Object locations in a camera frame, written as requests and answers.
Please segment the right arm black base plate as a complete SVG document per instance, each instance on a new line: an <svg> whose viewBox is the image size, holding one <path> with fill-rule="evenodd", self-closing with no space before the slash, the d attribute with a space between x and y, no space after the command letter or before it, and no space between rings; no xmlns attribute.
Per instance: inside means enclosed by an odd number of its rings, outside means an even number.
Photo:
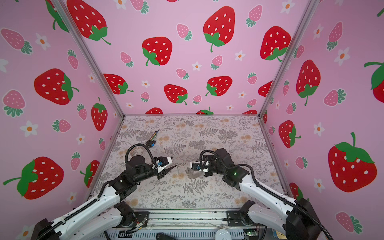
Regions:
<svg viewBox="0 0 384 240"><path fill-rule="evenodd" d="M226 217L223 219L230 227L252 227L255 223L248 217L247 214L240 211L227 211Z"/></svg>

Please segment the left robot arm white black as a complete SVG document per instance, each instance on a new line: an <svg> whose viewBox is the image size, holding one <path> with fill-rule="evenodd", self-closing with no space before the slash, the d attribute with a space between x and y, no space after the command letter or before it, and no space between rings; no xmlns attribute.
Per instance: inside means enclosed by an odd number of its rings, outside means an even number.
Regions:
<svg viewBox="0 0 384 240"><path fill-rule="evenodd" d="M134 212L123 201L139 183L152 177L163 178L174 166L171 157L155 157L147 164L143 156L126 162L126 169L115 179L103 184L100 192L71 212L34 227L33 240L89 240L120 224L134 222Z"/></svg>

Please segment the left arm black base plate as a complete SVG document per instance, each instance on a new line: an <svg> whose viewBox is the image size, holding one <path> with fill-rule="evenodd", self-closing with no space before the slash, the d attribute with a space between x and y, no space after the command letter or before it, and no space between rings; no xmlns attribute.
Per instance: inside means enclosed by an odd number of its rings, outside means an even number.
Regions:
<svg viewBox="0 0 384 240"><path fill-rule="evenodd" d="M150 212L133 212L123 216L122 221L117 225L117 228L145 228L148 224Z"/></svg>

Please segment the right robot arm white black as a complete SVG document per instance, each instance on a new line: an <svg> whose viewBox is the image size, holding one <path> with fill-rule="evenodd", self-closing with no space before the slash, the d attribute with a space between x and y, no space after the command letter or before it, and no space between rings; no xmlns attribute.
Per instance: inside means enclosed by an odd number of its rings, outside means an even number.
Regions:
<svg viewBox="0 0 384 240"><path fill-rule="evenodd" d="M203 150L198 163L206 177L222 175L227 185L265 205L259 209L249 207L246 214L253 223L272 228L289 240L316 240L326 231L307 199L291 198L261 183L250 165L234 164L225 149Z"/></svg>

